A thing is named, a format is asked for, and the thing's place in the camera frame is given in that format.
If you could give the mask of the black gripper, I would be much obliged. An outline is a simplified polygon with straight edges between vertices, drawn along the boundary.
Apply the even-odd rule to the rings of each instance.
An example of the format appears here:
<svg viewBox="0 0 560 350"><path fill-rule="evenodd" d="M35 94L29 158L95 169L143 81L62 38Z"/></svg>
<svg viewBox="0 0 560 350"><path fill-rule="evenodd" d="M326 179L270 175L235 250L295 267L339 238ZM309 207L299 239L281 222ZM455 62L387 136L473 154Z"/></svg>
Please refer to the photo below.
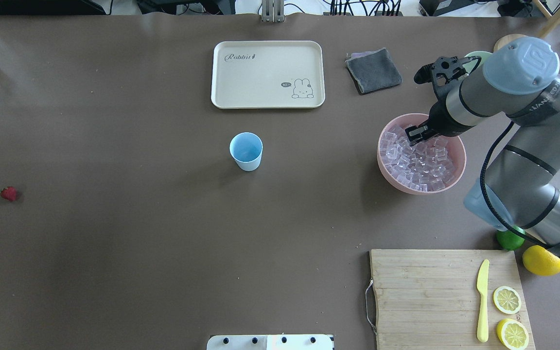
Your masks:
<svg viewBox="0 0 560 350"><path fill-rule="evenodd" d="M409 141L422 141L438 136L458 137L473 126L455 121L442 102L436 102L429 111L429 117L420 126L411 125L405 129Z"/></svg>

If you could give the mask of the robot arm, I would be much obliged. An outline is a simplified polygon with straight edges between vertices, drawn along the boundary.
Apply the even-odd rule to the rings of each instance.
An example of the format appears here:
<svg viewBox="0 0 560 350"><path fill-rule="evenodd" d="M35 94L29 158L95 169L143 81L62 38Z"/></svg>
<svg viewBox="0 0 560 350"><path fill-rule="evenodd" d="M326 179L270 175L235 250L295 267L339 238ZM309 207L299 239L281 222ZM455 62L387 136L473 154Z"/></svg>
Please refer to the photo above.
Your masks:
<svg viewBox="0 0 560 350"><path fill-rule="evenodd" d="M421 67L416 84L433 85L428 118L406 129L412 145L458 137L505 113L510 124L489 148L465 207L494 228L521 228L525 239L560 258L560 58L537 37L495 51L474 71L468 57L440 57Z"/></svg>

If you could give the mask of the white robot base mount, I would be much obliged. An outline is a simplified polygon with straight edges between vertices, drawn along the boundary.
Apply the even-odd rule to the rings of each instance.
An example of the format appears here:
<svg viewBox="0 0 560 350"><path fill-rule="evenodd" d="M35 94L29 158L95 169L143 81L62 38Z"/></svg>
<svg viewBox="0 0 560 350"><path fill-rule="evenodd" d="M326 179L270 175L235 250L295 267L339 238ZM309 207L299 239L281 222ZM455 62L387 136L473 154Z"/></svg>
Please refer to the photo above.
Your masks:
<svg viewBox="0 0 560 350"><path fill-rule="evenodd" d="M335 339L328 334L216 335L207 350L333 350Z"/></svg>

